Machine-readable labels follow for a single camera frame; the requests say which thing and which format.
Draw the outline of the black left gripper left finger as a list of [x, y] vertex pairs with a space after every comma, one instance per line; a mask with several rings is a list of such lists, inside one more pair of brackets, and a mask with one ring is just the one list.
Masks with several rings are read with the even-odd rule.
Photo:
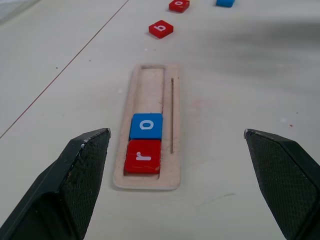
[[71, 139], [0, 227], [0, 240], [84, 240], [110, 138], [101, 128]]

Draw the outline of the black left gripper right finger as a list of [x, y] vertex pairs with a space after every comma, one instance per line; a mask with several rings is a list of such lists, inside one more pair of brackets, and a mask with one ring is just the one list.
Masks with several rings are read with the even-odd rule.
[[246, 129], [259, 189], [286, 240], [320, 240], [320, 165], [294, 140]]

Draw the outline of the red letter tile b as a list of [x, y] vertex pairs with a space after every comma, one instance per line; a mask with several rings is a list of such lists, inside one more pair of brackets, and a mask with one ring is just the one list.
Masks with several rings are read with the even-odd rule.
[[148, 27], [151, 35], [158, 39], [162, 39], [174, 32], [174, 26], [164, 20], [159, 20]]

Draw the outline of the red letter tile o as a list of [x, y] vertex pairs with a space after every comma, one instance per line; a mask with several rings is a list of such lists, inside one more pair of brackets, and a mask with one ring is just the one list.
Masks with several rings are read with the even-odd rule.
[[177, 13], [183, 13], [185, 12], [190, 6], [189, 0], [172, 0], [168, 8], [170, 11], [177, 12]]

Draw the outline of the red letter tile r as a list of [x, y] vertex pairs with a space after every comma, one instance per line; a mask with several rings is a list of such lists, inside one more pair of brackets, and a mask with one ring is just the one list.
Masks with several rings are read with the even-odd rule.
[[128, 174], [159, 174], [161, 148], [160, 140], [130, 140], [127, 146], [124, 171]]

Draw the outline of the blue letter tile o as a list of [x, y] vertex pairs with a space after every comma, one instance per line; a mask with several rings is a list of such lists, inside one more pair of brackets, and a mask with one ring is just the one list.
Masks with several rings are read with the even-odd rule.
[[161, 113], [135, 113], [132, 116], [129, 138], [131, 140], [161, 140], [163, 115]]

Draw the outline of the wooden tile tray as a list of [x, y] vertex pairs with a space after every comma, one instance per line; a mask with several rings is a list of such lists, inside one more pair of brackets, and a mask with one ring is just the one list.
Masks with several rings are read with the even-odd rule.
[[[131, 174], [124, 170], [132, 117], [138, 113], [163, 116], [159, 174]], [[170, 191], [181, 182], [180, 75], [177, 65], [142, 64], [132, 72], [113, 171], [121, 189]]]

